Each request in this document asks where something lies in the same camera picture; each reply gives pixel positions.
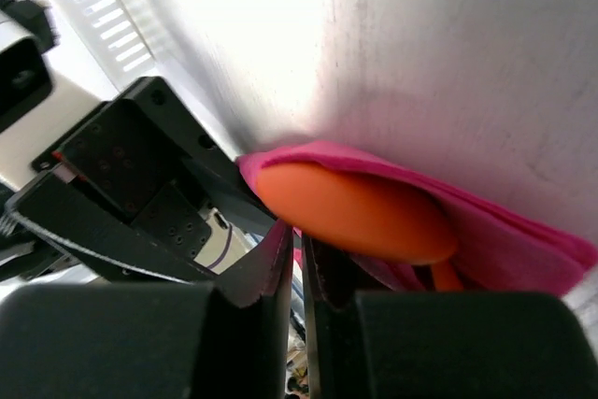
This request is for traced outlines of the orange plastic spoon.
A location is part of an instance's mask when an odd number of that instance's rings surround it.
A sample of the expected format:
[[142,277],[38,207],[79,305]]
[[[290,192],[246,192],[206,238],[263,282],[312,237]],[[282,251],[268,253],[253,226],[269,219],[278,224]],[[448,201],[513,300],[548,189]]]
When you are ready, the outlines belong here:
[[439,292],[463,289],[450,262],[458,237],[422,190],[307,162],[260,169],[256,190],[272,212],[304,234],[354,254],[426,266]]

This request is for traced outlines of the pink paper napkin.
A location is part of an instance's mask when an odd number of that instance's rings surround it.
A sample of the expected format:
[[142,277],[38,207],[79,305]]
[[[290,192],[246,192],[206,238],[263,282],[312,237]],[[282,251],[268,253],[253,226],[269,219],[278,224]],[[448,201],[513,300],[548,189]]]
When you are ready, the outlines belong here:
[[456,228],[459,249],[452,264],[473,288],[563,296],[597,265],[597,248],[587,240],[346,145],[315,141],[245,154],[236,160],[253,191],[260,169],[288,162],[311,162],[333,170],[403,181],[430,193]]

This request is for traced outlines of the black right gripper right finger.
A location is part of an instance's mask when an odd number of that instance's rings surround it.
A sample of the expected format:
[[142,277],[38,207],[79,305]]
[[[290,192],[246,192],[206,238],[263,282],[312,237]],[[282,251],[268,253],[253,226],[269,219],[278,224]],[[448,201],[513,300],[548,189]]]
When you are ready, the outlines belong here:
[[533,292],[394,292],[305,237],[314,398],[593,398],[597,362],[575,315]]

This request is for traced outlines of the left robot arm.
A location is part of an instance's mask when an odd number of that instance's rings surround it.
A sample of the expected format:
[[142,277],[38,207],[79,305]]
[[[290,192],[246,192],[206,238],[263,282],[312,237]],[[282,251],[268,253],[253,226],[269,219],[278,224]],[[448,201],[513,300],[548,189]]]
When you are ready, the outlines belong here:
[[102,101],[50,71],[36,0],[1,0],[1,232],[108,281],[262,286],[292,244],[161,77]]

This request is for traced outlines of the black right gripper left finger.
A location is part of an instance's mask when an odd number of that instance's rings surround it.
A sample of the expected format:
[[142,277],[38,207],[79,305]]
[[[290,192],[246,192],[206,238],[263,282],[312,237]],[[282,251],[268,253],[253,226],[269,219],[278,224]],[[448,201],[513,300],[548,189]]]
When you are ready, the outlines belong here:
[[211,281],[36,284],[1,305],[5,398],[280,398],[292,229]]

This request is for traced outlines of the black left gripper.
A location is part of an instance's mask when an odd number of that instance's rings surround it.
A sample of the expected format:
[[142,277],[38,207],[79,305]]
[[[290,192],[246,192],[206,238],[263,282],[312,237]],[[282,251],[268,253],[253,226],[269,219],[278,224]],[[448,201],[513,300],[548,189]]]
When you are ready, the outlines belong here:
[[59,137],[8,218],[111,280],[209,278],[195,261],[211,209],[265,235],[275,216],[160,77],[136,80]]

